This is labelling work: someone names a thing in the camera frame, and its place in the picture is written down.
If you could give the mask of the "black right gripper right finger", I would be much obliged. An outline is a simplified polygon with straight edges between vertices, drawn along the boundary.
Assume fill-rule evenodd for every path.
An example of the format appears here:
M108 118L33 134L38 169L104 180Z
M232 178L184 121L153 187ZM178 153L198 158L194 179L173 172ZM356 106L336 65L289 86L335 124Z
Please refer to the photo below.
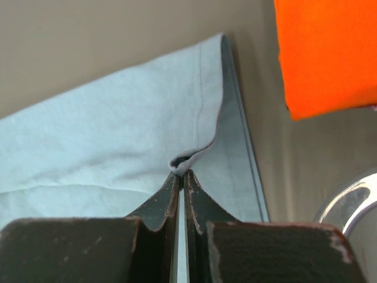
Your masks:
M190 282L365 282L350 244L318 223L242 222L184 176Z

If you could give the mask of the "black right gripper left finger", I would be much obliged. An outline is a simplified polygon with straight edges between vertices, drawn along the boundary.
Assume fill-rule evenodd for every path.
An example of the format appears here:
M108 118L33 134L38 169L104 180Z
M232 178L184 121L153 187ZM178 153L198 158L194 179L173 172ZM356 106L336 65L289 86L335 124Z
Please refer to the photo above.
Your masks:
M180 179L123 218L22 218L1 230L2 282L176 282Z

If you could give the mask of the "light blue t-shirt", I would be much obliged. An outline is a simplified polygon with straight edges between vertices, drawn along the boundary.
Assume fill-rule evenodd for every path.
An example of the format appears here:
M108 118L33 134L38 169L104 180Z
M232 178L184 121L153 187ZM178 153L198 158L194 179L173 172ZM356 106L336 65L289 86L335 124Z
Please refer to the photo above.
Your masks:
M1 230L22 218L123 218L184 176L241 221L268 220L232 49L219 34L1 120Z

